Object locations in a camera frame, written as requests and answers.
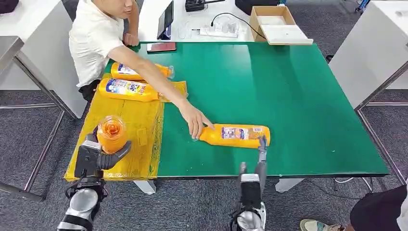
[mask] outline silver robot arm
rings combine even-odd
[[[238,177],[241,199],[237,211],[230,223],[237,225],[238,231],[264,231],[266,222],[266,208],[262,201],[262,192],[267,177],[267,140],[265,136],[259,139],[258,164],[254,173],[247,173],[246,163],[240,165]]]
[[[131,142],[112,155],[105,154],[96,138],[88,134],[78,150],[74,176],[79,179],[65,190],[70,199],[57,231],[91,231],[100,202],[107,197],[103,170],[113,168],[130,150]]]

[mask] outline man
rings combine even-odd
[[[79,92],[89,102],[109,58],[136,70],[156,91],[179,110],[198,139],[203,123],[213,128],[204,114],[177,91],[152,62],[125,45],[138,45],[139,9],[134,0],[79,0],[76,19],[69,33],[69,48],[79,77]],[[129,31],[123,36],[123,19]]]
[[[350,224],[326,225],[317,220],[300,221],[301,231],[408,231],[407,185],[385,192],[368,193],[350,213]]]

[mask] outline box lid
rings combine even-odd
[[[313,39],[307,38],[297,25],[260,25],[270,45],[299,44],[310,45]]]

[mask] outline black shorts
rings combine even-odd
[[[406,197],[406,185],[368,193],[351,210],[350,223],[355,231],[400,231],[396,219]]]
[[[82,97],[84,97],[86,101],[91,102],[100,82],[99,79],[96,79],[90,84],[80,87],[78,91],[82,93]]]

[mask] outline green table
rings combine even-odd
[[[384,176],[388,170],[316,44],[177,43],[147,54],[186,80],[190,102],[213,123],[265,125],[271,130],[268,175],[281,178]],[[158,177],[238,175],[252,171],[257,150],[193,142],[178,109],[165,105]]]

